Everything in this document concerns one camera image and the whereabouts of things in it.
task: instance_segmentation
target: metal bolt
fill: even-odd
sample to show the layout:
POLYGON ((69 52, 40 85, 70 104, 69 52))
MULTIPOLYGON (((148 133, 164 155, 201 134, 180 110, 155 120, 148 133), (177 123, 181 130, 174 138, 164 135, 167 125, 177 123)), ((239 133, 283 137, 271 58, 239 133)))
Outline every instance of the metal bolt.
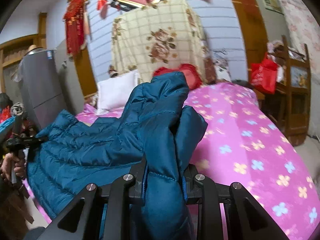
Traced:
POLYGON ((233 186, 235 189, 241 189, 241 188, 242 188, 242 185, 241 185, 239 182, 234 182, 234 183, 232 183, 232 186, 233 186))
POLYGON ((124 180, 132 180, 133 176, 131 174, 126 174, 126 175, 123 176, 123 179, 124 180))
POLYGON ((205 176, 203 174, 197 174, 196 180, 204 180, 205 176))
POLYGON ((95 188, 96 188, 96 185, 93 184, 93 183, 88 184, 87 187, 86 187, 86 189, 89 190, 89 191, 92 191, 92 190, 94 190, 95 188))

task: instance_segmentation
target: curtain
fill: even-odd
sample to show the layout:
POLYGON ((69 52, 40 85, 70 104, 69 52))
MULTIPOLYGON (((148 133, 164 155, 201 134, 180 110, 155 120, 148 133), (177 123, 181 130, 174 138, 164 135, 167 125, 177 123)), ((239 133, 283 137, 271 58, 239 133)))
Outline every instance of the curtain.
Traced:
POLYGON ((311 109, 309 134, 320 137, 320 27, 302 0, 279 0, 293 47, 305 54, 308 45, 311 67, 311 109))

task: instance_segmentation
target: red flag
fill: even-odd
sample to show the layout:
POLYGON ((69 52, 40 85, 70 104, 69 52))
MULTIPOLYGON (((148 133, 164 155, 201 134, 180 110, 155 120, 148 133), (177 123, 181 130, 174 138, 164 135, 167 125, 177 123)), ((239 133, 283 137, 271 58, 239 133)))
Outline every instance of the red flag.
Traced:
POLYGON ((100 11, 100 16, 102 19, 107 17, 108 7, 108 0, 98 0, 97 10, 100 11))
POLYGON ((108 2, 108 0, 98 0, 97 2, 97 10, 100 11, 102 7, 108 2))

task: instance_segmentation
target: sticker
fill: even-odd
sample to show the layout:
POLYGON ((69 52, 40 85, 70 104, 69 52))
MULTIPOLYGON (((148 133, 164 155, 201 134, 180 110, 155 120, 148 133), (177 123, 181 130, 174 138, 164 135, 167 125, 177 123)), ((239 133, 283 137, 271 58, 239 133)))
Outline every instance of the sticker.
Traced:
POLYGON ((52 59, 52 51, 51 50, 47 51, 47 56, 48 56, 48 59, 52 59))

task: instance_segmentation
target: white pillow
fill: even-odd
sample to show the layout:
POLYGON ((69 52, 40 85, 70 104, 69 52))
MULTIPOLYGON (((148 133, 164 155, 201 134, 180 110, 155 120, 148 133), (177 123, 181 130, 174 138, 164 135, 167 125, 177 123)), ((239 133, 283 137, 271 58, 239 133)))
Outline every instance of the white pillow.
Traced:
POLYGON ((98 82, 98 110, 102 115, 109 110, 125 106, 132 90, 138 85, 138 70, 130 71, 119 77, 98 82))

